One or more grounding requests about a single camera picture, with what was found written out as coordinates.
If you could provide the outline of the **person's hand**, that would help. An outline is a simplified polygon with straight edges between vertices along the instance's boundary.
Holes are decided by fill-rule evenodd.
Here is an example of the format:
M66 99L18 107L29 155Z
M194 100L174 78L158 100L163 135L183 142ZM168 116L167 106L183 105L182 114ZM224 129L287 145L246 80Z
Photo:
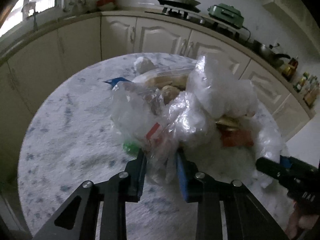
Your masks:
M293 212L285 230L289 239L294 239L297 236L299 229L311 230L319 219L319 215L305 215L298 203L296 201L293 203Z

